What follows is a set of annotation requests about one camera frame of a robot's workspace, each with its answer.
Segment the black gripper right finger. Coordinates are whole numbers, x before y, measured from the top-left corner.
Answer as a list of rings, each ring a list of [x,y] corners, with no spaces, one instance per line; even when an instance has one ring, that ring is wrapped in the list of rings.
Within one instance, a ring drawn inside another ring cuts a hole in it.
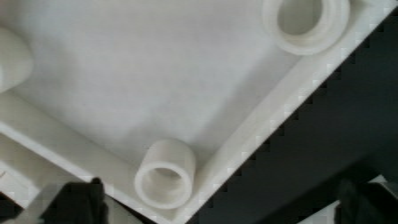
[[[398,224],[398,183],[353,183],[337,188],[334,224]]]

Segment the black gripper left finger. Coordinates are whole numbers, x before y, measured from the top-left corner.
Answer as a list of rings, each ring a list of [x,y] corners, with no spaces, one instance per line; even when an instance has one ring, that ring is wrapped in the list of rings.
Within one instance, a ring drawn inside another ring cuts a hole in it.
[[[104,187],[99,178],[67,182],[40,214],[42,224],[108,224]]]

